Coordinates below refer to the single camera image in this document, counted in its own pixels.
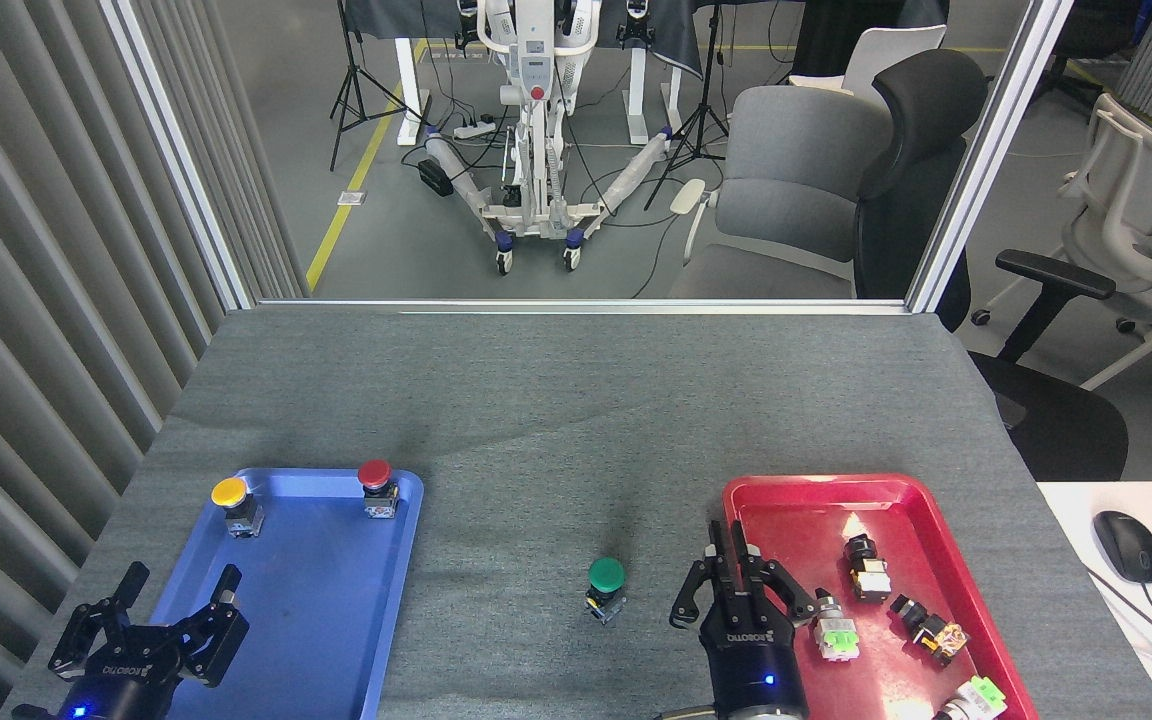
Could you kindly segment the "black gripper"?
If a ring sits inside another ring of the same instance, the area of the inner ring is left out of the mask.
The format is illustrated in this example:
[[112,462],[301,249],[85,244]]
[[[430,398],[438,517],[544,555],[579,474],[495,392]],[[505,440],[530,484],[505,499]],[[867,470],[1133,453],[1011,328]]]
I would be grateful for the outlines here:
[[[128,611],[147,577],[147,566],[132,562],[109,597],[71,611],[47,664],[71,683],[59,719],[164,719],[180,670],[206,687],[223,682],[250,629],[236,606],[241,570],[225,564],[210,601],[172,628],[131,626]],[[106,643],[92,651],[100,632]]]
[[707,652],[717,717],[808,717],[806,692],[794,651],[794,626],[817,615],[817,598],[780,561],[764,559],[741,521],[732,521],[733,550],[749,600],[735,600],[727,529],[708,520],[708,546],[687,571],[670,606],[670,626],[700,617],[695,594],[708,582],[712,606],[699,632]]

